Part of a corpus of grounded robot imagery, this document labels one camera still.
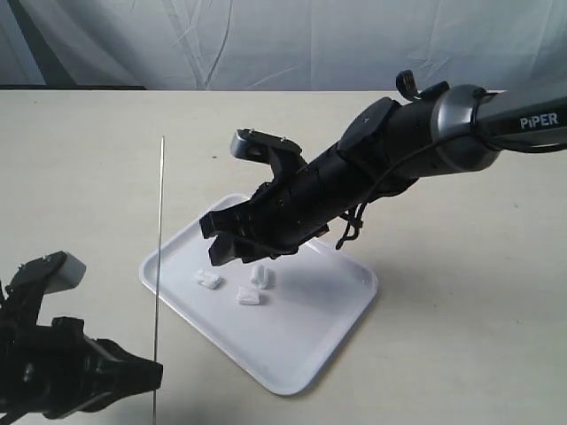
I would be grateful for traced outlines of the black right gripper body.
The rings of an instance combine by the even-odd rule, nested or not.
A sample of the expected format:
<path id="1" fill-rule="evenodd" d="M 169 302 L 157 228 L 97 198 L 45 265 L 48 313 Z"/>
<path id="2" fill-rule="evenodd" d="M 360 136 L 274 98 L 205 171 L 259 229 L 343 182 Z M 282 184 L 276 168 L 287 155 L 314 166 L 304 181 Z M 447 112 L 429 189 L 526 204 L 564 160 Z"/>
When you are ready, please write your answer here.
<path id="1" fill-rule="evenodd" d="M 292 255 L 349 209 L 350 165 L 310 163 L 284 180 L 264 184 L 238 206 L 239 256 Z"/>

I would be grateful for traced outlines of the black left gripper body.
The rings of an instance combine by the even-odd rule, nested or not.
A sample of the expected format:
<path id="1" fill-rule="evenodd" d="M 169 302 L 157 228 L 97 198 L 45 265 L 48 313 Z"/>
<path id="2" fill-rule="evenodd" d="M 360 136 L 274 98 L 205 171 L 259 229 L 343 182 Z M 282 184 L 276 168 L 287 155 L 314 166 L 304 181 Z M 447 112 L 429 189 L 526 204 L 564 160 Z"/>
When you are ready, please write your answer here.
<path id="1" fill-rule="evenodd" d="M 103 338 L 83 333 L 84 321 L 57 317 L 37 323 L 43 286 L 15 290 L 1 301 L 1 418 L 29 413 L 63 419 L 84 410 L 97 389 L 112 378 L 101 366 Z"/>

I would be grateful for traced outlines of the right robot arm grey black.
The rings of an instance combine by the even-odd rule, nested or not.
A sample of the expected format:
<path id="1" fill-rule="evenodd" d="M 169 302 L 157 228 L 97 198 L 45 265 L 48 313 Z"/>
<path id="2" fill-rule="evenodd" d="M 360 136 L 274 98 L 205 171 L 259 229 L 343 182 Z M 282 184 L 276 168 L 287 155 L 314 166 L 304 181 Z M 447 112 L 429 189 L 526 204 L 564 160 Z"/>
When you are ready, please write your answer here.
<path id="1" fill-rule="evenodd" d="M 357 239 L 366 208 L 418 180 L 487 169 L 504 151 L 547 154 L 566 148 L 566 81 L 553 79 L 495 92 L 440 82 L 419 89 L 413 73 L 396 78 L 398 97 L 364 109 L 343 135 L 312 160 L 292 140 L 240 128 L 230 145 L 238 159 L 273 173 L 252 196 L 206 213 L 201 234 L 210 263 L 252 263 L 293 255 L 324 235 L 332 220 Z"/>

